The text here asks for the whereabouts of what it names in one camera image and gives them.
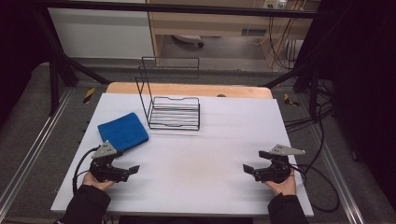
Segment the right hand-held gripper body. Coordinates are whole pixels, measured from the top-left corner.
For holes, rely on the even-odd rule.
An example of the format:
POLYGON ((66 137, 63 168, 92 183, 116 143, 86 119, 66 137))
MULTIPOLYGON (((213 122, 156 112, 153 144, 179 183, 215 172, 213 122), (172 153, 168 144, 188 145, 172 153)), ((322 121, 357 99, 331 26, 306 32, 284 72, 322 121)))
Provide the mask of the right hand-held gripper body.
POLYGON ((289 156, 304 155, 305 151, 294 147, 286 147, 280 144, 275 145, 271 150, 266 151, 272 154, 271 162, 267 168, 254 169, 253 177, 256 181, 283 182, 289 175, 291 164, 289 156))

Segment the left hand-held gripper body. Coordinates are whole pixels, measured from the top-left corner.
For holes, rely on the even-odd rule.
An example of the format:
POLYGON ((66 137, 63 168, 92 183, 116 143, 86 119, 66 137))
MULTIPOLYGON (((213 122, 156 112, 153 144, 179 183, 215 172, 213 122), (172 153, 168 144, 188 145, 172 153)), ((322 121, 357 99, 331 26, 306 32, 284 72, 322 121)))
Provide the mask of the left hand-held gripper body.
POLYGON ((126 169, 114 167, 112 162, 116 159, 117 150, 108 141, 105 141, 92 155, 90 172, 100 182, 115 181, 126 182, 129 178, 126 169))

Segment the blue towel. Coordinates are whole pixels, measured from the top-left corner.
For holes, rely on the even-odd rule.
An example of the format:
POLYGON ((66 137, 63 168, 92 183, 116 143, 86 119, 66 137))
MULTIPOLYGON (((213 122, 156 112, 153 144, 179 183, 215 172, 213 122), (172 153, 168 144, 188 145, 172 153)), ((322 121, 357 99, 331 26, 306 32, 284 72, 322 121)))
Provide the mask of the blue towel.
POLYGON ((149 140, 146 129, 134 112, 100 124, 98 131, 102 140, 108 141, 117 151, 136 147, 149 140))

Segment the black wire rack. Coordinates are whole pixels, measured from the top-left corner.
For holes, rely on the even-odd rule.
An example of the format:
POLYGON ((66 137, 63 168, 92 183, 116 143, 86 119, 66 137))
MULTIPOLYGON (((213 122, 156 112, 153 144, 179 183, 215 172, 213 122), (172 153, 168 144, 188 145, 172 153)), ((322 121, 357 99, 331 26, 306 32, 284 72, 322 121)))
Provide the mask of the black wire rack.
POLYGON ((161 93, 155 84, 195 80, 200 59, 195 57, 142 57, 135 77, 148 127, 152 130, 200 130, 200 101, 181 93, 161 93))

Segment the person's left hand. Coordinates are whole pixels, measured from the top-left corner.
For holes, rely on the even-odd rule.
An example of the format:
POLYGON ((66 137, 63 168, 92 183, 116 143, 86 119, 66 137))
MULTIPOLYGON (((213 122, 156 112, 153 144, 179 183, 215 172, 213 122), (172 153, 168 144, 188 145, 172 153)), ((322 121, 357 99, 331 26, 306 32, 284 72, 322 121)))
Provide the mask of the person's left hand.
POLYGON ((100 182, 98 181, 91 172, 88 172, 87 174, 84 175, 82 184, 86 186, 93 186, 99 190, 106 191, 110 187, 112 187, 115 182, 114 181, 105 181, 105 182, 100 182))

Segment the person's right hand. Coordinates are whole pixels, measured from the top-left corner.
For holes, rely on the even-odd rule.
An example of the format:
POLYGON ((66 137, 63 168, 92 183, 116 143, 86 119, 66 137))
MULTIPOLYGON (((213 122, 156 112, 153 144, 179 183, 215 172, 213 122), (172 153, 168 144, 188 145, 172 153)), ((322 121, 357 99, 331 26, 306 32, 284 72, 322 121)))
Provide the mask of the person's right hand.
POLYGON ((269 187, 275 195, 296 195, 296 181, 294 176, 294 171, 290 171, 290 175, 281 183, 276 183, 273 181, 265 181, 264 184, 269 187))

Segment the white foam board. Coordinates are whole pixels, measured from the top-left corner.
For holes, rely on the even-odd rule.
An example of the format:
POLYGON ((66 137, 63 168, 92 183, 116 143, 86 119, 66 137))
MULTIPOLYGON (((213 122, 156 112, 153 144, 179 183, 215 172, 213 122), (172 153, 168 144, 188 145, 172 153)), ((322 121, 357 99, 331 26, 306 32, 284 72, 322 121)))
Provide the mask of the white foam board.
POLYGON ((148 141, 114 160, 137 174, 108 190, 109 212, 145 216, 263 217, 273 192, 244 165, 287 136, 274 99, 200 97, 197 131, 149 130, 148 141))

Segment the yellow black tape strip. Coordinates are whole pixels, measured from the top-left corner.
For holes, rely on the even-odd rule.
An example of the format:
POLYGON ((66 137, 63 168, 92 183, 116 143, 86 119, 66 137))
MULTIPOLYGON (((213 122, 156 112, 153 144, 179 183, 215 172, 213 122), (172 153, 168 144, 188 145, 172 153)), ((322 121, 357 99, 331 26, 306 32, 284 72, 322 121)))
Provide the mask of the yellow black tape strip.
POLYGON ((86 93, 86 95, 84 97, 83 104, 88 104, 89 103, 89 101, 91 100, 94 92, 95 92, 95 88, 88 89, 88 91, 87 91, 87 93, 86 93))
POLYGON ((298 102, 294 102, 290 99, 289 95, 284 93, 284 103, 286 105, 300 106, 298 102))

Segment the black metal stand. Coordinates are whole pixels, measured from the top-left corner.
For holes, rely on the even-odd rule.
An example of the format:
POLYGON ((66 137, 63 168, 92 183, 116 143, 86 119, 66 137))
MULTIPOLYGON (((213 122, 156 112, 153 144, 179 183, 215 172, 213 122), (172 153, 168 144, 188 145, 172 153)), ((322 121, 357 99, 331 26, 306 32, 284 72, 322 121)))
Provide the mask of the black metal stand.
POLYGON ((77 69, 79 72, 101 84, 111 83, 110 80, 95 74, 65 54, 54 26, 50 25, 50 17, 46 17, 46 14, 49 13, 45 7, 31 7, 31 14, 40 29, 40 33, 43 35, 44 44, 49 54, 49 114, 51 116, 60 107, 59 78, 63 80, 66 87, 75 87, 78 84, 78 78, 74 73, 74 69, 77 69))
POLYGON ((295 92, 310 90, 309 115, 314 121, 318 120, 316 115, 318 70, 335 46, 336 39, 342 30, 340 22, 353 2, 354 0, 320 0, 297 58, 297 64, 287 74, 264 84, 265 88, 272 89, 291 77, 297 77, 293 89, 295 92))

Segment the white cabinet panel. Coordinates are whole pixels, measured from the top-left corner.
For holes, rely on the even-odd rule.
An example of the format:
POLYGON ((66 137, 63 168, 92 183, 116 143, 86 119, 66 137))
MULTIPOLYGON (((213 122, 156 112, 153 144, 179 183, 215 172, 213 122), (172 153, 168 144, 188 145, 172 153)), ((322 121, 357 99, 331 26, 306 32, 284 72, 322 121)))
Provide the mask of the white cabinet panel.
POLYGON ((50 8, 65 53, 75 58, 137 59, 152 56, 144 12, 50 8))

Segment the white chair base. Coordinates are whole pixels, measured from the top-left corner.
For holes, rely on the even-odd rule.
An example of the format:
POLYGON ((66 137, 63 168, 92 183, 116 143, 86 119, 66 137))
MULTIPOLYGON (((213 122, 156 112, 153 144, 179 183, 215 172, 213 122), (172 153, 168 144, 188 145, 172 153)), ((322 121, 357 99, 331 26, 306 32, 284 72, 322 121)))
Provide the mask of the white chair base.
POLYGON ((202 38, 198 35, 173 35, 173 38, 182 42, 196 44, 199 48, 202 48, 205 45, 202 38))

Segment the light wooden desk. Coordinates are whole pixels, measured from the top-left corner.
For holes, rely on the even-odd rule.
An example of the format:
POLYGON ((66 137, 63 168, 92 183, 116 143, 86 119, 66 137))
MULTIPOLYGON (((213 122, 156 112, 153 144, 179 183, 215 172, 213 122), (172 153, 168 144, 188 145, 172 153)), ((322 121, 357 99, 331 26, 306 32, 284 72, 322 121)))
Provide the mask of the light wooden desk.
MULTIPOLYGON (((192 5, 208 7, 263 8, 263 0, 146 0, 149 4, 192 5)), ((316 11, 320 0, 288 0, 279 10, 316 11)), ((284 59, 287 44, 305 39, 310 19, 290 19, 235 15, 190 13, 148 14, 154 52, 160 56, 160 46, 166 35, 245 36, 262 48, 270 68, 284 59)))

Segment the white power strip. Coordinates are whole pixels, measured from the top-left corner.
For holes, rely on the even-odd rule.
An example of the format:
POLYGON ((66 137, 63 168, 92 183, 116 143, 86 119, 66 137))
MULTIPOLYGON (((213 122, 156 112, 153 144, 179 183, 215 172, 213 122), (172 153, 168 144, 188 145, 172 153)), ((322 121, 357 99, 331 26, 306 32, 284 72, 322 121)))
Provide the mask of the white power strip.
POLYGON ((288 0, 263 0, 263 8, 282 9, 286 6, 288 0))

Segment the black metal crossbar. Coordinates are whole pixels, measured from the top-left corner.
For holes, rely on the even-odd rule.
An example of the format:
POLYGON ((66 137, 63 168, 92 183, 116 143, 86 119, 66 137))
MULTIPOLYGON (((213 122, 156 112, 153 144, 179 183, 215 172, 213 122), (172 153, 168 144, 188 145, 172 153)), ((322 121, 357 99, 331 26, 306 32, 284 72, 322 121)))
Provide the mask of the black metal crossbar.
POLYGON ((235 15, 235 16, 297 18, 297 19, 317 19, 317 18, 326 17, 325 13, 317 12, 317 11, 257 9, 257 8, 243 8, 243 7, 208 7, 208 6, 189 6, 189 5, 140 4, 140 3, 72 1, 72 0, 33 0, 32 3, 35 6, 39 6, 39 7, 91 9, 91 10, 190 13, 190 14, 235 15))

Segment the aluminium rail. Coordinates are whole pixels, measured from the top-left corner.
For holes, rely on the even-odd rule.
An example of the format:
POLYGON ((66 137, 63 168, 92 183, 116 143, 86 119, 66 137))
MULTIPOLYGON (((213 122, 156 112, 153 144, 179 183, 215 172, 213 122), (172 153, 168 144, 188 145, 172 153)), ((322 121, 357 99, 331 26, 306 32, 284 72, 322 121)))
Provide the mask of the aluminium rail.
POLYGON ((335 185, 339 193, 339 199, 341 205, 344 208, 346 217, 350 224, 364 224, 364 218, 361 214, 361 210, 357 206, 352 193, 347 185, 344 176, 342 175, 337 163, 335 162, 330 148, 324 140, 324 132, 320 129, 318 124, 314 124, 312 127, 312 132, 316 137, 319 147, 321 148, 321 158, 329 172, 332 182, 335 185))
POLYGON ((53 115, 47 118, 46 123, 40 130, 34 143, 29 148, 29 151, 21 162, 21 165, 19 166, 17 172, 12 177, 10 183, 7 185, 4 193, 0 196, 0 220, 5 218, 9 208, 11 207, 16 196, 18 195, 25 179, 31 172, 35 161, 39 157, 43 147, 46 145, 54 127, 56 126, 59 118, 61 117, 64 109, 66 108, 70 100, 71 94, 74 91, 74 88, 66 88, 64 90, 64 93, 62 94, 59 101, 59 107, 55 110, 53 115))

